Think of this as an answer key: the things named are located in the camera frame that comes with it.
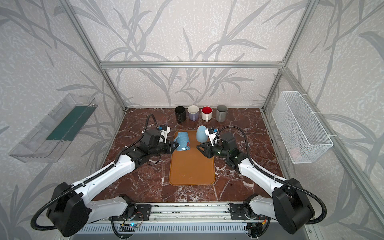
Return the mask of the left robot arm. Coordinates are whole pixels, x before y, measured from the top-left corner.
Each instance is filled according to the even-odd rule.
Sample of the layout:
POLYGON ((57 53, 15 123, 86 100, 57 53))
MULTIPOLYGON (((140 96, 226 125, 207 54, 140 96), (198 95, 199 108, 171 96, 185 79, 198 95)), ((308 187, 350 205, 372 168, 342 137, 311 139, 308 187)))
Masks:
POLYGON ((71 185, 63 182, 56 186, 52 199, 33 215, 31 228, 37 231, 58 230, 62 236, 70 237, 89 223, 133 211, 135 202, 126 195, 102 201, 94 201, 94 198, 121 177, 147 163, 151 157, 172 154, 178 143, 167 139, 170 131, 167 125, 144 128, 141 137, 125 146, 110 164, 71 185))

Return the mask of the light blue mug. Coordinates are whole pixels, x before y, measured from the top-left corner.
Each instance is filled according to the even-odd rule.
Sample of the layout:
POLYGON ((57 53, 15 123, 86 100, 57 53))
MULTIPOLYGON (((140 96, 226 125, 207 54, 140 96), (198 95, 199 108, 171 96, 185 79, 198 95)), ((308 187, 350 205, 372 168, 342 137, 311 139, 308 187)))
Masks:
POLYGON ((208 136, 205 131, 207 130, 206 126, 199 126, 196 132, 196 139, 199 143, 205 143, 208 141, 208 136))

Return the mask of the blue dotted floral mug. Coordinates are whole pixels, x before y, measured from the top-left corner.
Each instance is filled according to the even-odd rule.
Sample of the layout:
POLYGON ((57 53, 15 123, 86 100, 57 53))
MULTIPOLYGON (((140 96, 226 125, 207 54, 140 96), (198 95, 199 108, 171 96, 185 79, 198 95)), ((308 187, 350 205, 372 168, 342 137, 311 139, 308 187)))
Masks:
POLYGON ((191 149, 189 134, 187 132, 177 133, 174 142, 179 143, 179 146, 182 148, 181 151, 189 151, 191 149))

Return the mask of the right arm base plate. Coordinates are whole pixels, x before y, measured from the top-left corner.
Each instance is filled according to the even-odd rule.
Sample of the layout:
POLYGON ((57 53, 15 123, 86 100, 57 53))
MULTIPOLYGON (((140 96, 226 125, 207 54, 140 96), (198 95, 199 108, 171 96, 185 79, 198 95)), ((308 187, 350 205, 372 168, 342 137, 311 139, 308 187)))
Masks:
POLYGON ((244 204, 228 203, 227 208, 231 215, 231 220, 233 221, 248 220, 245 214, 244 204))

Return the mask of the grey mug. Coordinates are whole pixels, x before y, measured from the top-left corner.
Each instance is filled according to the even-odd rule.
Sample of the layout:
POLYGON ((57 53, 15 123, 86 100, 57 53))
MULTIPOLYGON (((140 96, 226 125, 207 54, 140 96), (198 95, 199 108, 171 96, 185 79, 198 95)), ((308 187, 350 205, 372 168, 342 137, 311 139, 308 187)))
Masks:
POLYGON ((216 120, 219 123, 222 123, 226 120, 228 113, 228 107, 225 105, 219 105, 216 108, 216 120))

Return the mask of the lilac mug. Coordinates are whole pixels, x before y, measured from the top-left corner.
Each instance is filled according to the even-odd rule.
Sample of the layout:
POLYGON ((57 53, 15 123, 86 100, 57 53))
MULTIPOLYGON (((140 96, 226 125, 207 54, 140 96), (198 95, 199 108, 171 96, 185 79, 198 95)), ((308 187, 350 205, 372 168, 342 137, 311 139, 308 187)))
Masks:
POLYGON ((187 111, 191 121, 197 121, 199 119, 200 108, 198 106, 191 105, 188 107, 187 111))

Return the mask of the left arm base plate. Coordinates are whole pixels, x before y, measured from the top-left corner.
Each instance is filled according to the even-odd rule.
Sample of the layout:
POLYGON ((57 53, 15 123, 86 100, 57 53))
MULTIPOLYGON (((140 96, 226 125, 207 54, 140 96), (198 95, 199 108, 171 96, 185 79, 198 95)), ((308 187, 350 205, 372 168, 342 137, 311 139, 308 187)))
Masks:
POLYGON ((147 204, 129 205, 126 209, 126 219, 129 221, 148 221, 151 209, 152 205, 147 204))

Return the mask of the aluminium front rail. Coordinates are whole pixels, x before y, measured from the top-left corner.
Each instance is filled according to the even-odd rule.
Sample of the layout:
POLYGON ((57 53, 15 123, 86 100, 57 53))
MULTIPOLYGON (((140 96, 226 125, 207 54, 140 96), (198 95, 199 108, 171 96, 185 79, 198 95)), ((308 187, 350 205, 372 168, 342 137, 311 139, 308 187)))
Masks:
MULTIPOLYGON (((50 210, 50 220, 58 229, 78 231, 83 226, 109 217, 126 219, 126 209, 135 202, 116 197, 114 199, 90 202, 87 205, 82 200, 69 200, 66 204, 58 204, 50 210)), ((193 204, 152 204, 148 221, 160 222, 224 222, 233 221, 227 208, 228 203, 193 203, 193 204)), ((271 219, 257 215, 246 222, 267 221, 271 219)))

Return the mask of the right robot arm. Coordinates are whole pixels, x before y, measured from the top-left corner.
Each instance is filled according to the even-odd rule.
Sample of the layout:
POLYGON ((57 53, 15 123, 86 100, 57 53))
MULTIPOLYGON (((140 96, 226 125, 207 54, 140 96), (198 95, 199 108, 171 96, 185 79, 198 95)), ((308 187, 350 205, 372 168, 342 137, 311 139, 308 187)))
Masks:
POLYGON ((205 157, 225 159, 231 169, 252 180, 269 195, 268 198, 254 196, 244 202, 250 219, 257 215, 269 217, 286 232, 294 234, 302 226, 318 224, 326 218, 327 207, 318 196, 303 189, 298 180, 279 177, 257 164, 248 147, 245 152, 239 150, 232 133, 209 128, 205 135, 209 140, 197 146, 205 157))

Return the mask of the orange rectangular tray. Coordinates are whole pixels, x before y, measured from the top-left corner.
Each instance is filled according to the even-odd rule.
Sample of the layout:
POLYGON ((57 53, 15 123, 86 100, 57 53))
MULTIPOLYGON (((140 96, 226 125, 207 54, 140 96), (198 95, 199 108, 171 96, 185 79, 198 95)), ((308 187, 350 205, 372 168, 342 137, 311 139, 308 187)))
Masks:
POLYGON ((178 131, 189 134, 191 149, 172 154, 169 182, 173 186, 212 185, 215 182, 214 158, 206 158, 198 149, 195 131, 178 131))

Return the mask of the black mug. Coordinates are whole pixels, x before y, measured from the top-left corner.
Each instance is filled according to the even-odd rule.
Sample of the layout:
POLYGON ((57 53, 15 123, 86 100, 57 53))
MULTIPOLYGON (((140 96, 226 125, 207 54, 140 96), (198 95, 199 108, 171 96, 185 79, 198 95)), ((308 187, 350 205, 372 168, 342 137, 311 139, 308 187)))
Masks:
POLYGON ((175 115, 176 115, 178 124, 183 123, 187 119, 186 108, 184 106, 177 106, 175 108, 175 115))

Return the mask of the clear plastic wall bin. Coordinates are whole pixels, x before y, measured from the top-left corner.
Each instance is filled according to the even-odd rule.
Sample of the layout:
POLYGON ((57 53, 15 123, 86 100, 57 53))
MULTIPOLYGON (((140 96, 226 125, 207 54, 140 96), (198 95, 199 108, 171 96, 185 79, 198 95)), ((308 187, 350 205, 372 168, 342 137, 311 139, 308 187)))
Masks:
POLYGON ((67 94, 9 155, 23 163, 56 163, 97 107, 94 97, 67 94))

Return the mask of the white mug red inside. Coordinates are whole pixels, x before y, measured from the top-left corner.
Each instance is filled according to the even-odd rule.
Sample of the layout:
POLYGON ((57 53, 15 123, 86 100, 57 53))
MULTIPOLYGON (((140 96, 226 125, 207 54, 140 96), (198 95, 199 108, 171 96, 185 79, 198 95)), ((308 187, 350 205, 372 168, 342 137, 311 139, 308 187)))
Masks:
POLYGON ((204 121, 208 122, 212 119, 213 116, 213 108, 209 106, 202 107, 201 117, 204 121))

